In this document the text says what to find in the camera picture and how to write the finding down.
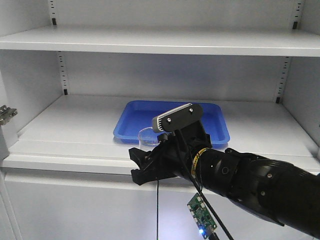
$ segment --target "cabinet shelf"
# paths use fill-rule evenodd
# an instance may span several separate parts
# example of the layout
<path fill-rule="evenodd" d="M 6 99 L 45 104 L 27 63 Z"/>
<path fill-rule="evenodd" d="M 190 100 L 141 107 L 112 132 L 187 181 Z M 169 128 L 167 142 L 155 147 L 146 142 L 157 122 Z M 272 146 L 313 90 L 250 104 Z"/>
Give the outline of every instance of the cabinet shelf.
<path fill-rule="evenodd" d="M 130 174 L 137 166 L 128 149 L 138 146 L 114 139 L 113 130 L 126 104 L 137 99 L 61 96 L 18 133 L 19 141 L 9 149 L 2 167 Z M 228 147 L 320 172 L 313 157 L 318 146 L 281 104 L 211 103 L 223 111 L 231 137 Z"/>
<path fill-rule="evenodd" d="M 320 36 L 301 30 L 45 26 L 0 37 L 0 49 L 320 57 Z"/>

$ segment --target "robotic arm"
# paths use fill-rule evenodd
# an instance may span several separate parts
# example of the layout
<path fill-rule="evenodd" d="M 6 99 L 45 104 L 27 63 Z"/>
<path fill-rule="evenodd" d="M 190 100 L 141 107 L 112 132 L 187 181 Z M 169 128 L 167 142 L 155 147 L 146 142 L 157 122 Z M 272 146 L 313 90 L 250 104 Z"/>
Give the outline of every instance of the robotic arm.
<path fill-rule="evenodd" d="M 200 105 L 189 103 L 155 117 L 153 130 L 168 133 L 153 151 L 129 150 L 139 167 L 131 170 L 132 180 L 201 178 L 205 188 L 257 217 L 320 239 L 320 175 L 253 153 L 212 149 L 202 114 Z"/>

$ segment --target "blue tray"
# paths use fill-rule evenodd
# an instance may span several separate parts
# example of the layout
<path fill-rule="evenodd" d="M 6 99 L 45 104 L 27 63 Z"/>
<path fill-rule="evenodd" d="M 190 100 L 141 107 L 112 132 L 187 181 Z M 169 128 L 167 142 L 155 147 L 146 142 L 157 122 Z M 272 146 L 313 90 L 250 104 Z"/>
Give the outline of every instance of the blue tray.
<path fill-rule="evenodd" d="M 177 101 L 144 101 L 129 102 L 118 123 L 113 135 L 126 144 L 138 144 L 138 133 L 141 129 L 151 127 L 152 118 L 163 114 L 187 102 Z M 201 122 L 207 134 L 210 134 L 211 143 L 215 148 L 222 147 L 230 140 L 226 122 L 221 108 L 212 103 L 198 103 L 203 108 Z"/>

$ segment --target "door hinge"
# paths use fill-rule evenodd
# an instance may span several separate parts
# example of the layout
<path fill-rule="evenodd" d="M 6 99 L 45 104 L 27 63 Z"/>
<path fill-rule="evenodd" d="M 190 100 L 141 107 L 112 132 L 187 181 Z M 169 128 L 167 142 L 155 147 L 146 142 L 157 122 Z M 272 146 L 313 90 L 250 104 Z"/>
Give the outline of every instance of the door hinge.
<path fill-rule="evenodd" d="M 0 125 L 7 124 L 15 115 L 17 115 L 16 108 L 10 108 L 6 105 L 0 107 Z"/>

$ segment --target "green circuit board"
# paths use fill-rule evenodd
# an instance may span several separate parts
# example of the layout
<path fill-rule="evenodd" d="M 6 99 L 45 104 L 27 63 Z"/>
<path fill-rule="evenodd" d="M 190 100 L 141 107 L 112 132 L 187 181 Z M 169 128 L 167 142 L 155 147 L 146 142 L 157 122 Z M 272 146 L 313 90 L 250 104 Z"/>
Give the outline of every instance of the green circuit board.
<path fill-rule="evenodd" d="M 217 224 L 198 193 L 188 202 L 187 207 L 193 216 L 199 233 L 204 239 L 207 239 L 215 231 Z"/>

